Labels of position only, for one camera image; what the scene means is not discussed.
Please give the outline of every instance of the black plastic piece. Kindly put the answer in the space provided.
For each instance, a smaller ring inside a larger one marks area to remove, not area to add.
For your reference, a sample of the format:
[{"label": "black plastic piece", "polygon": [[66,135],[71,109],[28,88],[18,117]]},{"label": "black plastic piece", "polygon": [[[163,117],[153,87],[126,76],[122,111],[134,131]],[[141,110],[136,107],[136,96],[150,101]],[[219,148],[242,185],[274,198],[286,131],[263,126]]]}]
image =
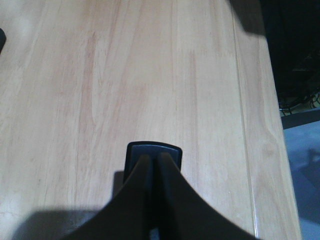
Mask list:
[{"label": "black plastic piece", "polygon": [[282,116],[283,129],[290,129],[297,126],[320,121],[320,109],[299,112],[288,116]]},{"label": "black plastic piece", "polygon": [[0,28],[0,53],[2,48],[5,45],[6,40],[7,38],[6,38],[5,32]]},{"label": "black plastic piece", "polygon": [[169,153],[181,170],[182,149],[180,147],[157,141],[130,142],[126,149],[123,182],[127,180],[141,155],[147,154],[151,160],[155,160],[160,153]]},{"label": "black plastic piece", "polygon": [[192,189],[180,173],[179,147],[143,141],[132,142],[127,149],[129,176],[121,191],[63,240],[256,239]]}]

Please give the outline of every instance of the light wood surface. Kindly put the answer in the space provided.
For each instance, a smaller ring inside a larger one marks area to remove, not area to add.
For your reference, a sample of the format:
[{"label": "light wood surface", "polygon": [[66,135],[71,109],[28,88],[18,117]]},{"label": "light wood surface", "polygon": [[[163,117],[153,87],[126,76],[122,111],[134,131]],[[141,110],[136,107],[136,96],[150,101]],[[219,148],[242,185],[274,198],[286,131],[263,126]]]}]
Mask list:
[{"label": "light wood surface", "polygon": [[260,6],[241,2],[1,0],[0,239],[101,208],[143,140],[181,147],[187,181],[246,231],[301,239]]}]

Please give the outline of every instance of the blue floor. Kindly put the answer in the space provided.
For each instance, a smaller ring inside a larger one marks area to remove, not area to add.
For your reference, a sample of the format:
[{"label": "blue floor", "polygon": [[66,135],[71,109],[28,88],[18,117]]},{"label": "blue floor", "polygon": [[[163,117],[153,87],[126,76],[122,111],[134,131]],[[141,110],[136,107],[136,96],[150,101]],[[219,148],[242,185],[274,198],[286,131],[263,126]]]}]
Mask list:
[{"label": "blue floor", "polygon": [[284,137],[304,240],[320,240],[320,121],[288,128]]}]

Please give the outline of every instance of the wooden tabletop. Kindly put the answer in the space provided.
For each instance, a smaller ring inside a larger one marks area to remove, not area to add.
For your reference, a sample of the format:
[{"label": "wooden tabletop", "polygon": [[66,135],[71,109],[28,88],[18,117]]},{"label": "wooden tabletop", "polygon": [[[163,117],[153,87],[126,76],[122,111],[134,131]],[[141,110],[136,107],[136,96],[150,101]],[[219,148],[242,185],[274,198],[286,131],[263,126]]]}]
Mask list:
[{"label": "wooden tabletop", "polygon": [[241,228],[301,239],[257,0],[2,0],[0,28],[0,239],[102,208],[146,140]]}]

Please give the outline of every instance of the black object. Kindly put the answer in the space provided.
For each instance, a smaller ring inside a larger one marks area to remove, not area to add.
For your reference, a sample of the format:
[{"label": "black object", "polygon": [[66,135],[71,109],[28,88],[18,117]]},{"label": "black object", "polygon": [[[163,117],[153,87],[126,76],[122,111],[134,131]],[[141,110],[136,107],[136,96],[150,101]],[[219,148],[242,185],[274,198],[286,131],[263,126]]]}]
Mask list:
[{"label": "black object", "polygon": [[290,129],[297,126],[317,122],[320,121],[320,109],[282,116],[281,121],[283,129]]},{"label": "black object", "polygon": [[63,240],[253,240],[211,208],[180,174],[182,150],[160,142],[131,142],[127,179],[93,219]]},{"label": "black object", "polygon": [[0,28],[0,53],[2,48],[5,45],[6,40],[7,38],[6,38],[5,32]]},{"label": "black object", "polygon": [[320,0],[260,0],[279,108],[312,100],[320,80]]}]

